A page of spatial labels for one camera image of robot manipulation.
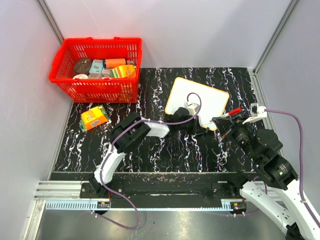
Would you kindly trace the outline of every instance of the marble tabletop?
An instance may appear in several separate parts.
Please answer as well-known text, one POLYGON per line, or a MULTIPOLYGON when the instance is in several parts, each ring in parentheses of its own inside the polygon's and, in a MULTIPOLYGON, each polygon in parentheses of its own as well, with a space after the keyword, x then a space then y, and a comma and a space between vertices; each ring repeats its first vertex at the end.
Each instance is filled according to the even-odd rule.
MULTIPOLYGON (((248 113, 256 102, 246 68, 142 68, 137 103, 103 103, 110 124, 87 132, 79 127, 81 113, 99 103, 74 103, 68 119, 54 172, 83 173, 96 169, 106 155, 112 128, 131 112, 147 119, 161 120, 176 77, 182 77, 226 91, 230 98, 225 111, 241 107, 248 113)), ((253 131, 263 128, 252 124, 253 131)), ((117 172, 250 172, 251 162, 232 141, 217 134, 195 137, 183 131, 159 139, 146 137, 136 151, 127 154, 117 172)))

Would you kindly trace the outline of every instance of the red marker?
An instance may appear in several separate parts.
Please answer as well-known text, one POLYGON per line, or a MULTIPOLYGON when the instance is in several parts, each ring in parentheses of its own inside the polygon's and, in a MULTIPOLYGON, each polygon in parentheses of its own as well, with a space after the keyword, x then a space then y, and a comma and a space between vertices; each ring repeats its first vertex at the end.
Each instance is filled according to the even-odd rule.
POLYGON ((221 118, 226 118, 226 117, 228 117, 228 116, 238 114, 238 113, 240 113, 241 111, 242 111, 241 107, 238 107, 238 108, 236 108, 236 109, 234 109, 234 110, 232 110, 232 111, 230 111, 230 112, 228 112, 228 113, 226 113, 226 114, 223 114, 223 115, 221 116, 221 118))

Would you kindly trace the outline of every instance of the gray floor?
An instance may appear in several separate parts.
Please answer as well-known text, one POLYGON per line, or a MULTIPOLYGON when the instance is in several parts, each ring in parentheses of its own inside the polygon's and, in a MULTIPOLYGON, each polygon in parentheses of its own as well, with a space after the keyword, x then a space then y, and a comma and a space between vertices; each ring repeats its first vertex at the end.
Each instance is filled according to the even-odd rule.
MULTIPOLYGON (((45 210, 37 240, 285 240, 261 211, 246 217, 210 212, 141 212, 141 226, 124 230, 86 211, 45 210)), ((110 211, 106 216, 135 225, 134 211, 110 211)))

